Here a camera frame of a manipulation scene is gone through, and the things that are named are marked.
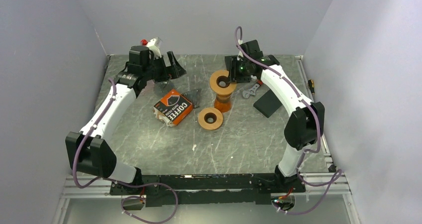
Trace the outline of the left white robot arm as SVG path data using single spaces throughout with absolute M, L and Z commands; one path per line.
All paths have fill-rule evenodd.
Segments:
M 125 67 L 109 78 L 111 88 L 100 108 L 80 131 L 69 132 L 66 136 L 73 181 L 78 188 L 86 188 L 92 183 L 82 185 L 77 177 L 81 172 L 93 175 L 94 181 L 103 178 L 122 184 L 130 194 L 142 190 L 141 169 L 119 161 L 107 141 L 149 81 L 164 82 L 186 74 L 172 51 L 167 52 L 169 64 L 159 51 L 151 45 L 132 46 Z

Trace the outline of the orange glass carafe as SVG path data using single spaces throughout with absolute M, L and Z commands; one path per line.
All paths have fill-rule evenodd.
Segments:
M 232 106 L 231 96 L 232 96 L 232 93 L 227 93 L 227 94 L 216 93 L 216 97 L 213 104 L 214 108 L 219 110 L 221 113 L 228 112 Z

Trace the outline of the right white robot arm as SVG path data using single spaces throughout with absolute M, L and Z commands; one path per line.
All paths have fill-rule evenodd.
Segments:
M 324 125 L 324 105 L 313 102 L 303 94 L 287 76 L 280 62 L 273 56 L 265 56 L 257 40 L 244 43 L 236 40 L 239 54 L 227 56 L 226 67 L 231 82 L 247 82 L 258 78 L 281 102 L 289 115 L 284 129 L 288 145 L 276 167 L 280 173 L 274 178 L 277 190 L 285 192 L 293 186 L 307 153 L 318 153 Z

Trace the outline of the orange coffee filter box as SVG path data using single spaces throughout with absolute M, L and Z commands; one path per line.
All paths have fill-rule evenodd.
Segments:
M 177 126 L 192 110 L 193 104 L 175 89 L 153 106 L 155 117 L 168 127 Z

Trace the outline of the clear glass dripper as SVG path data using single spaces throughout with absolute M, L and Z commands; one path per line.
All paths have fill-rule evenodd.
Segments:
M 196 109 L 200 106 L 201 93 L 202 89 L 193 89 L 182 93 L 182 95 L 189 100 L 192 103 L 193 108 Z

